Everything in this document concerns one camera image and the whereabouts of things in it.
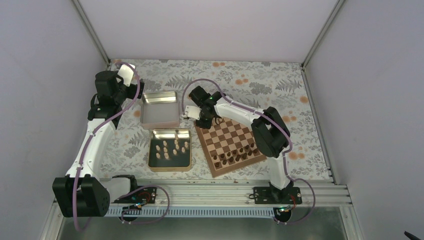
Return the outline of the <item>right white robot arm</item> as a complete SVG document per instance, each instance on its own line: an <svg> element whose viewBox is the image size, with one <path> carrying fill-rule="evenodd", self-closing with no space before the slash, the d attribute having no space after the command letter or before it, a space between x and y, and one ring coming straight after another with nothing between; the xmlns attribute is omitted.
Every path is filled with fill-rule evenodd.
<svg viewBox="0 0 424 240"><path fill-rule="evenodd" d="M197 86L188 96L195 105L187 105L184 115L195 119L197 127L209 129L214 119L228 118L252 131L258 151L266 156L270 168L269 189L272 200L282 204L289 199L294 180L287 171L286 154L292 150L293 143L279 112L274 107L260 109L237 102L221 89L209 94Z"/></svg>

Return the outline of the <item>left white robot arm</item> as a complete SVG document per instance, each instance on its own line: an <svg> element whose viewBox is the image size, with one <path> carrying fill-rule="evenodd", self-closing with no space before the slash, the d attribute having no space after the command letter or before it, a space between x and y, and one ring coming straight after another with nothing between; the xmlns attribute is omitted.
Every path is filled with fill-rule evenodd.
<svg viewBox="0 0 424 240"><path fill-rule="evenodd" d="M117 175L100 182L100 166L109 141L115 134L122 114L143 93L144 83L132 83L134 65L122 65L119 70L105 70L95 75L97 93L90 101L87 130L80 150L64 177L52 184L55 199L66 218L103 217L115 200L131 203L139 197L133 175Z"/></svg>

